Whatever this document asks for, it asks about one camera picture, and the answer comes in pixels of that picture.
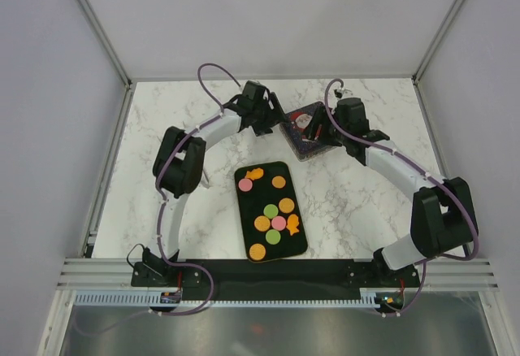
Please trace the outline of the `gold tin lid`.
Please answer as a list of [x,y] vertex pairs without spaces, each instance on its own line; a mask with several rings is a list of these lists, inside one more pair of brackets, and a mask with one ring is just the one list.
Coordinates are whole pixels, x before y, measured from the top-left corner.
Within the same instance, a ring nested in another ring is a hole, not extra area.
[[304,131],[316,109],[321,106],[324,106],[322,102],[313,102],[286,114],[290,122],[288,124],[280,124],[279,126],[290,148],[295,145],[319,144],[316,141],[308,140],[304,135]]

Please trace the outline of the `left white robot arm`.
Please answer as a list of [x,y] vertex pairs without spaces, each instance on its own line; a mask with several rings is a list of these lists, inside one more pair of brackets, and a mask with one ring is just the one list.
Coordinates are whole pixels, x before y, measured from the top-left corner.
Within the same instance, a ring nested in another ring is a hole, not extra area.
[[159,258],[149,269],[153,281],[160,286],[176,281],[180,225],[189,196],[201,182],[206,151],[247,128],[260,137],[287,121],[275,92],[248,80],[210,118],[186,130],[171,127],[165,132],[153,168],[155,189],[162,199],[149,244]]

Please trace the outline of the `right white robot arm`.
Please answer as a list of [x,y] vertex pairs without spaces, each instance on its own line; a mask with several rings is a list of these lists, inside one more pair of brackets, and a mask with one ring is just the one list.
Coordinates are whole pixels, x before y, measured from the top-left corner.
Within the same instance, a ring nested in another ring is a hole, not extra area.
[[373,254],[371,276],[376,284],[390,286],[399,280],[401,269],[449,257],[459,246],[479,247],[466,181],[432,175],[404,155],[386,133],[370,127],[360,98],[341,99],[334,109],[318,107],[304,135],[322,145],[345,148],[350,157],[377,171],[411,202],[409,232]]

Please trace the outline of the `cookie tin box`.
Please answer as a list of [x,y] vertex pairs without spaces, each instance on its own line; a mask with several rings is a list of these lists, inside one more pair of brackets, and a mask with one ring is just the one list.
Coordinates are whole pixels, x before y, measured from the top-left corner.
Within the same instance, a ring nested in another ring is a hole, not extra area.
[[313,157],[319,156],[321,154],[325,154],[331,150],[335,149],[335,146],[329,146],[329,145],[300,145],[300,146],[292,146],[291,147],[295,157],[300,162],[305,162]]

